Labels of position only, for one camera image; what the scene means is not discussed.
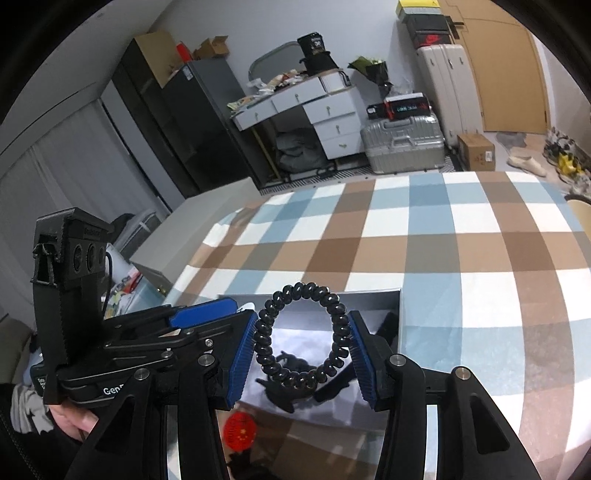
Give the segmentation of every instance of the red round sticker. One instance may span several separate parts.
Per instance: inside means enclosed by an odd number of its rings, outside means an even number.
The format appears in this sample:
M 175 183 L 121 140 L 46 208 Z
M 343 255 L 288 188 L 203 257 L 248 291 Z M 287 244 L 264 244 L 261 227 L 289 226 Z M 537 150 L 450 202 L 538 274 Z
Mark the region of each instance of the red round sticker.
M 255 441 L 256 423 L 248 413 L 237 411 L 223 426 L 223 439 L 235 452 L 248 450 Z

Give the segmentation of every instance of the beige chair back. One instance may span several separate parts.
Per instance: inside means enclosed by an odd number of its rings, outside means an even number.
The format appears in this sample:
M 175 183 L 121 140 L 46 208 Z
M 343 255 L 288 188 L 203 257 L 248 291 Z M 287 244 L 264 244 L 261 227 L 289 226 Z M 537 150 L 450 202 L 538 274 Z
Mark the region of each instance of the beige chair back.
M 578 218 L 583 230 L 589 239 L 591 239 L 591 205 L 581 200 L 574 199 L 569 200 L 568 204 L 573 209 L 573 212 Z

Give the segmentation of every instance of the white shoe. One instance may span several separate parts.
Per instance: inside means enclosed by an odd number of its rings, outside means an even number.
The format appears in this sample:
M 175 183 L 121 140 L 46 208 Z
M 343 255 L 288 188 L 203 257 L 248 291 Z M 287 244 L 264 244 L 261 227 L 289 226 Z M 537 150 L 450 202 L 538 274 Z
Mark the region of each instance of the white shoe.
M 545 168 L 538 163 L 533 157 L 520 158 L 520 157 L 509 157 L 507 164 L 511 167 L 520 168 L 521 170 L 528 171 L 537 175 L 538 177 L 545 177 L 548 175 Z

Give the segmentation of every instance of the white curtain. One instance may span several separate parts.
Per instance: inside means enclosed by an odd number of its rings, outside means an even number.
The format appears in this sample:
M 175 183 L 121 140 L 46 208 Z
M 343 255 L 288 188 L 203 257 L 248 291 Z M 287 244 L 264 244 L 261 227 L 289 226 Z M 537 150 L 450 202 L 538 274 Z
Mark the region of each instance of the white curtain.
M 33 328 L 35 222 L 72 206 L 107 222 L 147 209 L 167 214 L 98 100 L 50 130 L 0 179 L 0 306 Z

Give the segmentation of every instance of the checkered bedspread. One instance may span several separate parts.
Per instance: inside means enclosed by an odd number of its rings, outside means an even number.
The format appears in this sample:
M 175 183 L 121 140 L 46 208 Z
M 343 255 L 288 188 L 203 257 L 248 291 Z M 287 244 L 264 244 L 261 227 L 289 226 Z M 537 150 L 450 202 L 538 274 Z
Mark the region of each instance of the checkered bedspread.
M 469 367 L 554 480 L 591 446 L 590 266 L 591 243 L 553 186 L 525 173 L 433 173 L 319 186 L 233 213 L 167 301 L 300 280 L 402 287 L 402 353 L 425 368 Z

